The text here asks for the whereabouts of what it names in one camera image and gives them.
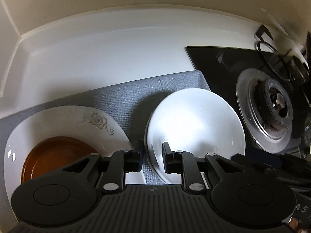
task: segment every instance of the white countertop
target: white countertop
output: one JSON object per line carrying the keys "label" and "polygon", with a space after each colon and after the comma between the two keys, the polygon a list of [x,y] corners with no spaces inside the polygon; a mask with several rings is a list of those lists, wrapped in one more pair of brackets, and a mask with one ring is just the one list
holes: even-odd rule
{"label": "white countertop", "polygon": [[17,45],[0,118],[91,89],[194,70],[186,46],[254,49],[259,26],[188,7],[100,10],[52,22],[24,34]]}

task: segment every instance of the grout line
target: grout line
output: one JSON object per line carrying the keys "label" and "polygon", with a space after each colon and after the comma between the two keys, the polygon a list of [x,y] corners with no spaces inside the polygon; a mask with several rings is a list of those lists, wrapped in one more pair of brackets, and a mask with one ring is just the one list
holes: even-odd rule
{"label": "grout line", "polygon": [[10,21],[10,23],[11,23],[13,29],[15,30],[16,34],[17,34],[19,37],[21,37],[21,34],[20,34],[18,28],[16,27],[16,24],[14,23],[13,18],[11,17],[11,14],[10,14],[10,12],[9,12],[9,9],[8,9],[8,7],[7,7],[7,4],[5,3],[4,0],[0,0],[0,3],[2,3],[2,6],[3,6],[3,8],[4,8],[4,11],[5,11],[5,13],[7,14],[7,17],[9,18],[9,21]]}
{"label": "grout line", "polygon": [[4,86],[5,86],[5,83],[7,81],[7,77],[9,75],[9,71],[10,71],[10,68],[11,68],[11,65],[12,65],[12,62],[13,62],[13,58],[14,58],[14,56],[16,54],[16,51],[17,51],[17,48],[18,48],[20,42],[21,42],[21,37],[18,38],[18,40],[17,40],[17,42],[16,42],[16,44],[14,46],[14,49],[12,51],[12,54],[10,56],[10,59],[9,59],[9,61],[7,63],[7,66],[5,67],[5,70],[4,70],[4,73],[3,73],[3,77],[2,77],[2,80],[0,82],[0,98],[3,97]]}

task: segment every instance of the ribbed black surface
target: ribbed black surface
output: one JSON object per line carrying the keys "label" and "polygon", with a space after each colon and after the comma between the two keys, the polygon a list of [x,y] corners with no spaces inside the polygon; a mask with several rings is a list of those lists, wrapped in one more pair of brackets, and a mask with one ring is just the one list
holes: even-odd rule
{"label": "ribbed black surface", "polygon": [[202,195],[183,191],[181,185],[127,185],[120,194],[106,195],[82,220],[61,228],[19,224],[14,233],[73,232],[292,232],[283,225],[273,229],[244,229],[219,217]]}

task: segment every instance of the gray mat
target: gray mat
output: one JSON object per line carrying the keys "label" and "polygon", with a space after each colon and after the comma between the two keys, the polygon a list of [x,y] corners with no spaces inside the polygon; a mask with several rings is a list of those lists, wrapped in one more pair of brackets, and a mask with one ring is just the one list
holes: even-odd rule
{"label": "gray mat", "polygon": [[[20,122],[41,110],[56,106],[88,106],[108,113],[124,130],[132,145],[135,145],[137,140],[144,139],[147,121],[156,106],[169,94],[187,88],[209,90],[209,86],[200,71],[189,71],[94,89],[44,103],[1,119],[0,171],[2,174],[0,175],[0,191],[2,195],[0,196],[0,229],[2,233],[7,232],[17,224],[6,195],[3,160],[7,139]],[[147,184],[162,184],[146,160],[143,171]]]}

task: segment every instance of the metal rivet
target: metal rivet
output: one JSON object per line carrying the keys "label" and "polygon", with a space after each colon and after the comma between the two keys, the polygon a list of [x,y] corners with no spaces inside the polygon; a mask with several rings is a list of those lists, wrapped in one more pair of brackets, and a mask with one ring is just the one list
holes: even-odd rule
{"label": "metal rivet", "polygon": [[189,185],[189,189],[192,191],[202,191],[204,189],[204,185],[200,183],[192,183]]}
{"label": "metal rivet", "polygon": [[107,191],[114,191],[119,188],[119,185],[115,183],[107,183],[103,186],[103,188]]}

